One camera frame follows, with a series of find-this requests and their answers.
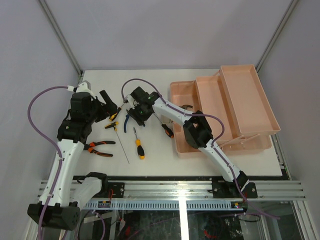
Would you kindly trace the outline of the pink translucent plastic toolbox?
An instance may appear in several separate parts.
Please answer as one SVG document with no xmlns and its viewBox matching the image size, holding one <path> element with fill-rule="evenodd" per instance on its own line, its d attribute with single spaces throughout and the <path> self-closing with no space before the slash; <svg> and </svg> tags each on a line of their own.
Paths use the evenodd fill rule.
<svg viewBox="0 0 320 240">
<path fill-rule="evenodd" d="M 172 82 L 170 101 L 217 117 L 207 121 L 215 137 L 224 130 L 217 144 L 228 155 L 263 152 L 281 129 L 253 64 L 223 65 L 212 76 Z"/>
</svg>

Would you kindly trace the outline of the blue handle cutting pliers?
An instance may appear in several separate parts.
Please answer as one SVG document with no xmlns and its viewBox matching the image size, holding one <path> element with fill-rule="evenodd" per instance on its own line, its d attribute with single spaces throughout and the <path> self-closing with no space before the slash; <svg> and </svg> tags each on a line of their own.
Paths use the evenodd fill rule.
<svg viewBox="0 0 320 240">
<path fill-rule="evenodd" d="M 130 119 L 130 115 L 127 114 L 125 116 L 124 124 L 123 124 L 123 132 L 126 134 L 127 133 L 127 126 L 128 126 L 128 121 Z"/>
</svg>

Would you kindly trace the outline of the claw hammer black handle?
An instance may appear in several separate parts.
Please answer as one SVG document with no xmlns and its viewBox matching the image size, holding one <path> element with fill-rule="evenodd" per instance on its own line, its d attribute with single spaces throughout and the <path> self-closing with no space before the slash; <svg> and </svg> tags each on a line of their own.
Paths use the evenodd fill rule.
<svg viewBox="0 0 320 240">
<path fill-rule="evenodd" d="M 184 110 L 188 110 L 188 109 L 193 109 L 194 108 L 192 105 L 189 105 L 189 104 L 183 104 L 180 107 L 182 109 L 184 109 Z"/>
</svg>

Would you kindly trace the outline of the black orange tip screwdriver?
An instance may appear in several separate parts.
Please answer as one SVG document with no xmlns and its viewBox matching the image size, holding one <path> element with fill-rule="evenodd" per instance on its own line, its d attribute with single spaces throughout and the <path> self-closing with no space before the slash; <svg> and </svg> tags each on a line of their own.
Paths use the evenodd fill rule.
<svg viewBox="0 0 320 240">
<path fill-rule="evenodd" d="M 172 131 L 166 124 L 164 124 L 164 123 L 160 120 L 160 118 L 159 118 L 155 113 L 154 113 L 153 115 L 154 115 L 154 116 L 159 120 L 159 122 L 161 123 L 161 127 L 164 129 L 166 135 L 167 135 L 169 138 L 173 139 L 173 138 L 174 138 L 174 133 L 173 133 L 173 131 Z"/>
</svg>

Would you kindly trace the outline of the orange black handle pliers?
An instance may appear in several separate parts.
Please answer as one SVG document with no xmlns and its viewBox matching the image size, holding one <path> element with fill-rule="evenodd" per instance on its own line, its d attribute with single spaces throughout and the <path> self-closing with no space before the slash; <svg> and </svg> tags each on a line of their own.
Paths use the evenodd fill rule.
<svg viewBox="0 0 320 240">
<path fill-rule="evenodd" d="M 112 153 L 107 153 L 100 151 L 103 146 L 115 145 L 116 142 L 113 140 L 102 140 L 102 141 L 92 141 L 90 143 L 86 143 L 83 147 L 84 151 L 89 152 L 90 154 L 95 154 L 100 157 L 111 158 L 114 155 Z"/>
</svg>

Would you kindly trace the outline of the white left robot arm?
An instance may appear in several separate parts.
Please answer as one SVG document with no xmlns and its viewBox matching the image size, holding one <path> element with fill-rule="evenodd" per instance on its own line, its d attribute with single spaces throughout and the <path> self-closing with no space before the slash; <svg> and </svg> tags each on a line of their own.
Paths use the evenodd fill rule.
<svg viewBox="0 0 320 240">
<path fill-rule="evenodd" d="M 40 228 L 72 231 L 76 228 L 81 209 L 94 196 L 105 197 L 110 192 L 108 177 L 105 173 L 90 172 L 80 187 L 71 193 L 74 172 L 83 151 L 103 157 L 94 149 L 98 145 L 109 144 L 108 140 L 87 144 L 92 125 L 116 113 L 117 105 L 112 102 L 105 90 L 100 91 L 104 102 L 79 87 L 73 91 L 70 109 L 63 119 L 57 133 L 54 163 L 47 185 L 38 203 L 28 206 L 27 214 Z"/>
</svg>

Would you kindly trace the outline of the long thin shaft screwdriver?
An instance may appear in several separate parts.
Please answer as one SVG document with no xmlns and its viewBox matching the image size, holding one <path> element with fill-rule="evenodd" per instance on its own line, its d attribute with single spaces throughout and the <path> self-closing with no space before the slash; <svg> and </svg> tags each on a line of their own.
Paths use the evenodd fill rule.
<svg viewBox="0 0 320 240">
<path fill-rule="evenodd" d="M 113 128 L 113 130 L 115 131 L 116 136 L 117 136 L 117 138 L 118 138 L 118 141 L 119 141 L 119 143 L 120 143 L 120 146 L 121 146 L 121 148 L 122 148 L 122 151 L 123 151 L 123 153 L 124 153 L 124 155 L 125 155 L 125 158 L 126 158 L 126 160 L 127 160 L 127 163 L 130 164 L 129 158 L 128 158 L 127 154 L 126 154 L 125 148 L 124 148 L 123 143 L 122 143 L 122 141 L 121 141 L 121 139 L 120 139 L 120 136 L 119 136 L 119 134 L 118 134 L 118 129 L 117 129 L 118 124 L 119 124 L 119 123 L 118 123 L 117 121 L 114 121 L 114 122 L 112 122 L 112 123 L 109 123 L 109 124 L 105 125 L 104 128 L 105 128 L 105 129 L 111 129 L 111 128 Z"/>
</svg>

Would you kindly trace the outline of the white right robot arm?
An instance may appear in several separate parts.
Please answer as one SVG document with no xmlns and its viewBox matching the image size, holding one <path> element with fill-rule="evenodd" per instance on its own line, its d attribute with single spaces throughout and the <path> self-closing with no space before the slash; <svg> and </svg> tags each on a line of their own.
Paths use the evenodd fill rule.
<svg viewBox="0 0 320 240">
<path fill-rule="evenodd" d="M 216 143 L 212 129 L 207 121 L 208 114 L 192 112 L 165 100 L 157 91 L 147 93 L 137 87 L 132 93 L 123 96 L 123 102 L 129 103 L 128 114 L 143 126 L 152 114 L 159 114 L 172 120 L 183 129 L 186 143 L 205 154 L 217 167 L 224 179 L 222 193 L 224 198 L 257 198 L 256 185 L 248 176 L 234 165 Z"/>
</svg>

